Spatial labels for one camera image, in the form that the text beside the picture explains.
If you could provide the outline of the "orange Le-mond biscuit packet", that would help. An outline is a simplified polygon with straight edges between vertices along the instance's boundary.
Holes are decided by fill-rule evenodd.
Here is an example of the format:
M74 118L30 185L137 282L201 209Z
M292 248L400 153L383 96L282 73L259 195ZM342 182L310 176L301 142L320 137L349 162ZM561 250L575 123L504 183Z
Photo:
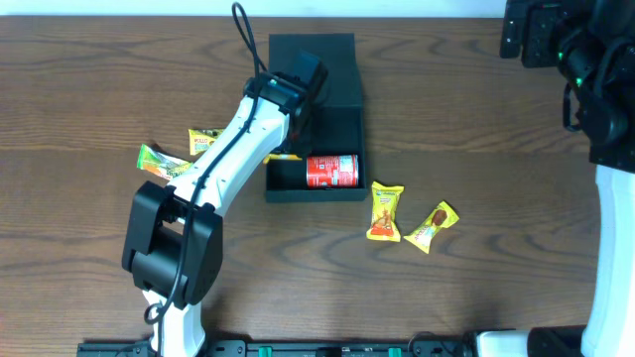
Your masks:
M303 158L293 154L269 154L263 164L267 165L271 161L301 161Z

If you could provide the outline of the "red Pringles can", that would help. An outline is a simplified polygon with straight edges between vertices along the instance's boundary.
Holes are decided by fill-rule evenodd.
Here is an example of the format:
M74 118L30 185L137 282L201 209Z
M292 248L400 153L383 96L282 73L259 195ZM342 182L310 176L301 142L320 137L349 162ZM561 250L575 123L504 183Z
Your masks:
M313 156L307 158L309 188L357 187L359 165L356 155Z

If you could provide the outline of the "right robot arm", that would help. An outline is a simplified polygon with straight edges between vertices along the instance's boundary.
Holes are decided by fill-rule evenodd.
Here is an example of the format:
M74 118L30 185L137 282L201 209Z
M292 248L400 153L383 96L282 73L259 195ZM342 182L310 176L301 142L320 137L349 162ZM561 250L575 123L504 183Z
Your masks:
M556 67L567 84L563 126L589 140L600 243L585 326L472 332L457 356L634 353L634 2L508 0L499 55Z

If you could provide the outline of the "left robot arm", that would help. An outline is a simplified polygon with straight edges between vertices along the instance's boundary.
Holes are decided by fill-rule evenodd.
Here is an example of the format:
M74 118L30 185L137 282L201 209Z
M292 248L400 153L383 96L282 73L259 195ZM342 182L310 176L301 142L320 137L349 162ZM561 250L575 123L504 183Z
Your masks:
M217 141L183 174L147 181L131 206L122 267L148 302L158 356L195 356L205 343L201 301L222 265L223 218L273 151L304 154L304 134L322 73L265 72L251 78Z

